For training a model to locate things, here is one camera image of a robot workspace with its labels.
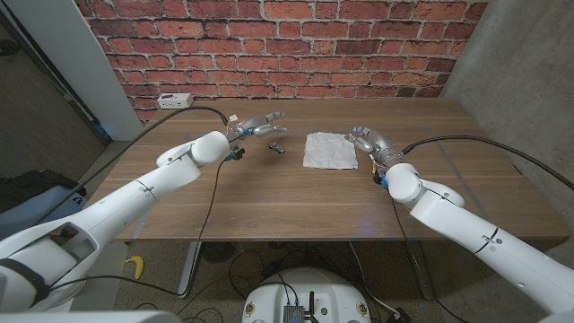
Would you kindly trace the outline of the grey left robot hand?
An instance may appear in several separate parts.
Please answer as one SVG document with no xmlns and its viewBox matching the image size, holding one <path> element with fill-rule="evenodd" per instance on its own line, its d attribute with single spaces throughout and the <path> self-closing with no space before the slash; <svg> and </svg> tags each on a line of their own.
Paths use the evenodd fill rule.
<svg viewBox="0 0 574 323">
<path fill-rule="evenodd" d="M 230 126 L 227 130 L 226 137 L 230 145 L 230 152 L 237 153 L 241 150 L 241 142 L 248 137 L 266 136 L 274 132 L 285 131 L 285 127 L 276 126 L 275 120 L 284 117 L 282 112 L 272 112 L 267 115 L 254 117 L 244 120 L 234 126 Z"/>
</svg>

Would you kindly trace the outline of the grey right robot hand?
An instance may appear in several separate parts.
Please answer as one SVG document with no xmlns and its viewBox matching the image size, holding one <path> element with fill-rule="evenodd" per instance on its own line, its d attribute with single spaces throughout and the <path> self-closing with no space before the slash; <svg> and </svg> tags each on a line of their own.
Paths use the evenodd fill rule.
<svg viewBox="0 0 574 323">
<path fill-rule="evenodd" d="M 377 130 L 355 127 L 353 133 L 345 135 L 344 138 L 368 154 L 379 166 L 390 169 L 399 163 L 404 163 L 403 155 Z"/>
</svg>

